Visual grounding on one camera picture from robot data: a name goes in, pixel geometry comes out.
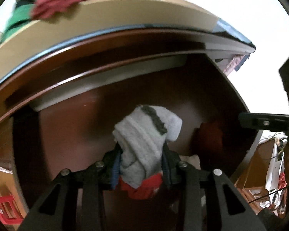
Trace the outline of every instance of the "beige wooden panel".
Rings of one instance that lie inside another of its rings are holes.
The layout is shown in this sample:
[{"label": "beige wooden panel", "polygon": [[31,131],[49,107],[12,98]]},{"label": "beige wooden panel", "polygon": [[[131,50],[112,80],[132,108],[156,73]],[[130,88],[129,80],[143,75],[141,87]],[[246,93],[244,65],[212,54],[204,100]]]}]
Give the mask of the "beige wooden panel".
[{"label": "beige wooden panel", "polygon": [[156,0],[90,0],[48,21],[33,21],[0,46],[0,79],[27,58],[92,31],[132,25],[171,24],[212,31],[218,17]]}]

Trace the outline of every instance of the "cable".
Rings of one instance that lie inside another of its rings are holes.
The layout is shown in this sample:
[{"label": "cable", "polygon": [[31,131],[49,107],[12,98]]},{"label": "cable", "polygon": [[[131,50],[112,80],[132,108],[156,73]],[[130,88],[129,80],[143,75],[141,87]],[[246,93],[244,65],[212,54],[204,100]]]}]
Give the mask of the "cable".
[{"label": "cable", "polygon": [[281,188],[281,189],[279,189],[279,190],[277,190],[277,191],[274,191],[274,192],[272,192],[272,193],[269,193],[269,194],[267,194],[267,195],[261,196],[261,197],[259,197],[259,198],[257,198],[257,199],[254,199],[254,200],[250,201],[248,204],[251,204],[251,203],[253,203],[254,201],[260,200],[260,199],[262,199],[262,198],[264,198],[264,197],[268,197],[268,196],[271,195],[271,194],[275,194],[276,192],[281,191],[281,190],[285,189],[286,187],[287,187],[287,186],[285,186],[285,187],[283,187],[283,188]]}]

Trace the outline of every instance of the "screw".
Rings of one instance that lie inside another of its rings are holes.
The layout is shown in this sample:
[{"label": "screw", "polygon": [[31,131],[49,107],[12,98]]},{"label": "screw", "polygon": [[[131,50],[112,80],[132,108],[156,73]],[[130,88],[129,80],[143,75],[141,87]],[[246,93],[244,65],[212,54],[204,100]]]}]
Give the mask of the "screw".
[{"label": "screw", "polygon": [[71,171],[68,168],[62,169],[60,174],[62,176],[67,176]]},{"label": "screw", "polygon": [[214,173],[216,176],[221,176],[223,172],[222,172],[219,168],[216,168],[216,169],[213,170],[213,173]]},{"label": "screw", "polygon": [[98,167],[98,168],[102,168],[102,167],[105,166],[105,163],[104,163],[103,161],[97,161],[97,162],[95,163],[95,166]]},{"label": "screw", "polygon": [[185,167],[187,167],[187,162],[185,162],[185,161],[179,161],[179,162],[178,162],[178,166],[179,166],[180,168],[185,168]]}]

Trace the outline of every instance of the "blue edge trim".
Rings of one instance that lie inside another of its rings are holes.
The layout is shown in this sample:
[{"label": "blue edge trim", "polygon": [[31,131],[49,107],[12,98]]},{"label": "blue edge trim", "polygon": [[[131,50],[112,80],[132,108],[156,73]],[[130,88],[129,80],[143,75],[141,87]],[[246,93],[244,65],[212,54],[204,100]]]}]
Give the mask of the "blue edge trim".
[{"label": "blue edge trim", "polygon": [[229,24],[224,22],[223,20],[219,20],[216,24],[216,27],[214,28],[213,32],[209,31],[204,31],[201,29],[197,28],[191,28],[191,27],[183,27],[183,26],[178,26],[178,25],[166,25],[166,24],[139,24],[139,25],[127,25],[127,26],[120,26],[120,27],[115,27],[115,28],[108,28],[104,30],[99,30],[99,31],[94,31],[85,35],[80,35],[74,38],[71,38],[69,40],[60,42],[56,45],[53,45],[49,47],[48,49],[28,58],[24,62],[22,62],[20,65],[18,65],[16,68],[8,72],[4,77],[0,79],[0,84],[2,84],[7,78],[9,78],[11,75],[28,65],[29,63],[35,61],[38,58],[41,58],[42,56],[45,56],[51,52],[66,48],[70,45],[73,45],[77,42],[84,41],[96,36],[104,35],[104,34],[109,34],[113,32],[118,32],[118,31],[123,31],[123,30],[128,30],[128,29],[139,29],[139,28],[170,28],[170,29],[183,29],[183,30],[191,30],[191,31],[199,31],[199,32],[205,32],[205,33],[220,33],[220,32],[227,32],[229,35],[237,38],[241,42],[250,45],[251,47],[254,47],[253,44],[251,43],[250,40],[248,40],[245,36],[243,36],[240,32],[238,32],[235,28],[231,27]]}]

